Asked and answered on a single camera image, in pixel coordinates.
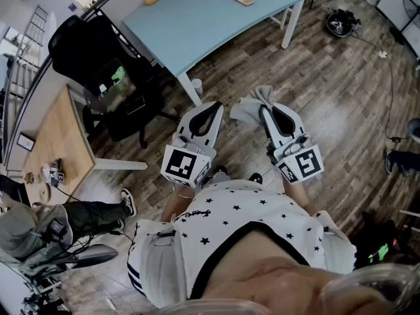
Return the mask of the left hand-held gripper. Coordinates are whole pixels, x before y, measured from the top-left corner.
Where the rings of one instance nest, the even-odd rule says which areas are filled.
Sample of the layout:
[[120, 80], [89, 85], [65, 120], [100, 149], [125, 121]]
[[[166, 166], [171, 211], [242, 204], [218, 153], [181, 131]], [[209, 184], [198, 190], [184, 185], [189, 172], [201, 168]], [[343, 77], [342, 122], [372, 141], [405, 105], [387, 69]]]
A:
[[196, 188], [210, 171], [216, 150], [200, 146], [186, 137], [199, 137], [202, 144], [214, 144], [224, 113], [219, 101], [203, 103], [185, 113], [173, 134], [173, 141], [166, 145], [161, 174], [175, 184]]

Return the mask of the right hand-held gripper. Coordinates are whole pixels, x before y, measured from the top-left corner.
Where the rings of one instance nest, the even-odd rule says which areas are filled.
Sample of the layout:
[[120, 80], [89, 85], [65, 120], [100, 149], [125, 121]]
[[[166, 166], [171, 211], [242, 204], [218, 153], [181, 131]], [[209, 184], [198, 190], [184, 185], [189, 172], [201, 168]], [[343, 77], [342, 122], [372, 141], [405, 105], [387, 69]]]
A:
[[275, 103], [272, 111], [262, 105], [259, 116], [270, 139], [267, 156], [275, 171], [289, 184], [298, 184], [324, 171], [320, 149], [312, 143], [296, 112]]

